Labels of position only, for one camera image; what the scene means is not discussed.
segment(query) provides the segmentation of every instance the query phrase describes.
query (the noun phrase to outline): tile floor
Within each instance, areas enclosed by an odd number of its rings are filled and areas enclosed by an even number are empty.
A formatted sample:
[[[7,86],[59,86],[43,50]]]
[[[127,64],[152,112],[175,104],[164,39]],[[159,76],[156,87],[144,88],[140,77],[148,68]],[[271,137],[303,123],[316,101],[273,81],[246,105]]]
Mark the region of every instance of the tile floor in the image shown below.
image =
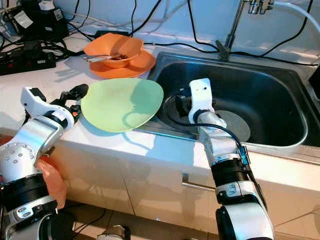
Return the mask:
[[[215,234],[194,230],[187,227],[172,225],[150,220],[118,211],[104,210],[92,205],[67,202],[65,212],[72,213],[76,218],[75,229],[82,224],[89,224],[97,218],[103,217],[90,224],[81,231],[75,240],[95,240],[97,235],[106,228],[114,225],[128,226],[131,230],[131,240],[218,240]],[[277,240],[302,240],[292,236],[278,234]]]

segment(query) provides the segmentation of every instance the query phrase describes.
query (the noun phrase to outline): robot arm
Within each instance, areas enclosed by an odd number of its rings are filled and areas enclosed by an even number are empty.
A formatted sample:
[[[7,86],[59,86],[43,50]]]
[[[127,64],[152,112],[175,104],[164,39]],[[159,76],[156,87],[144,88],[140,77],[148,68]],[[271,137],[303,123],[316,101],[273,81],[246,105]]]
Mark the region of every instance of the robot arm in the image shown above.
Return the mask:
[[[194,80],[190,88],[189,121],[221,127],[198,127],[216,185],[217,201],[222,205],[215,214],[220,239],[274,240],[274,228],[261,188],[250,169],[247,149],[232,132],[222,130],[227,124],[212,108],[209,79]]]
[[[57,202],[49,195],[42,172],[35,165],[40,155],[79,119],[80,106],[67,107],[66,101],[79,100],[87,91],[86,84],[76,86],[49,104],[39,89],[25,87],[22,90],[21,103],[32,118],[11,141],[0,147],[6,240],[50,239],[68,226],[67,219],[64,226],[58,226],[64,217],[56,214]],[[68,238],[64,235],[54,239]]]

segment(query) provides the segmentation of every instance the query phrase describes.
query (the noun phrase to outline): faucet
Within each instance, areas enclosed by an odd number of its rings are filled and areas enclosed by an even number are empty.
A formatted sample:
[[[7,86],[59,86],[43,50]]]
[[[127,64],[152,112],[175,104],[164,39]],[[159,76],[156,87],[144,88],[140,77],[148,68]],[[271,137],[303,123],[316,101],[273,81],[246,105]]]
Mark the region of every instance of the faucet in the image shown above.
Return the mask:
[[[264,15],[267,10],[271,10],[275,3],[275,0],[240,0],[230,33],[228,34],[224,45],[219,41],[215,41],[217,48],[219,49],[219,59],[222,61],[228,61],[230,57],[230,51],[236,37],[236,30],[240,21],[241,14],[243,12],[246,2],[250,2],[249,14],[262,14]]]

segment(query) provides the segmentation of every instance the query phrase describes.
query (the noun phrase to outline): stainless steel sink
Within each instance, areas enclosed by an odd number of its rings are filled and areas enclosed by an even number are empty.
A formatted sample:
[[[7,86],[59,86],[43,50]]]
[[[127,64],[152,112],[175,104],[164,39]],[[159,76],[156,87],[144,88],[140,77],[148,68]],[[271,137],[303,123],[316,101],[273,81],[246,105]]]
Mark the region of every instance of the stainless steel sink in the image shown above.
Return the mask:
[[[162,106],[139,130],[196,140],[196,129],[173,123],[164,107],[176,120],[188,123],[191,98],[186,89],[190,81],[202,78],[210,79],[214,109],[237,114],[248,124],[246,144],[251,150],[303,154],[299,146],[320,147],[320,114],[296,72],[166,52],[159,53],[148,77],[163,88]]]

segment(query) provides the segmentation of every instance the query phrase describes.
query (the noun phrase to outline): cabinet door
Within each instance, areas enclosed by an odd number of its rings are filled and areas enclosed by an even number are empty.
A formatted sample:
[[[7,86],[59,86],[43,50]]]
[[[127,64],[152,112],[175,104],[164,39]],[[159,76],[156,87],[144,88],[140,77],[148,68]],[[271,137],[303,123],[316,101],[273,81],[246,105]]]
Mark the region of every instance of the cabinet door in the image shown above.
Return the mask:
[[[151,158],[120,162],[137,216],[218,233],[215,210],[219,205],[215,193],[182,186],[183,172],[189,173],[192,183],[213,186],[209,171],[201,176],[192,172],[192,167],[183,169],[182,165]]]
[[[310,213],[298,219],[275,227],[276,232],[301,237],[302,239],[320,240],[320,214]]]
[[[133,214],[117,158],[66,144],[58,145],[50,157],[67,185],[69,200]]]

